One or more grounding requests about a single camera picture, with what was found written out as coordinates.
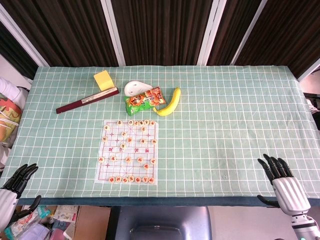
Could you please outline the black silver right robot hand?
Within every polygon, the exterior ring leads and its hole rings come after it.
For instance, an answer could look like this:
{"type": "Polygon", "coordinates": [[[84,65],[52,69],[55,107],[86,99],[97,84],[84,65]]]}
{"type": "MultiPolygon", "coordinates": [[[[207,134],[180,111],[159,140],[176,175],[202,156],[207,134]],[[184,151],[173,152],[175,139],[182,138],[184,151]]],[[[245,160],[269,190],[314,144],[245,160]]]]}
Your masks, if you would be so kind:
{"type": "Polygon", "coordinates": [[[311,208],[310,202],[287,162],[265,153],[263,157],[264,160],[259,158],[257,161],[272,186],[276,200],[269,200],[262,195],[258,195],[257,198],[268,206],[280,208],[289,216],[307,214],[311,208]]]}

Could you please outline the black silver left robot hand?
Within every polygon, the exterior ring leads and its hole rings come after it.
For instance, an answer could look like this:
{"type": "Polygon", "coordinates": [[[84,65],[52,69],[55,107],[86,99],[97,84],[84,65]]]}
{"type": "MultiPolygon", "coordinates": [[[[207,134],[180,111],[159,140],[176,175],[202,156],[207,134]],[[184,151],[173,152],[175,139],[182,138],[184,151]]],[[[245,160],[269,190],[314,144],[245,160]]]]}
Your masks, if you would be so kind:
{"type": "Polygon", "coordinates": [[[0,231],[2,232],[13,223],[34,212],[38,207],[42,196],[38,195],[31,206],[26,210],[16,211],[19,199],[25,190],[28,181],[38,170],[36,163],[24,164],[19,167],[12,177],[0,188],[0,231]]]}

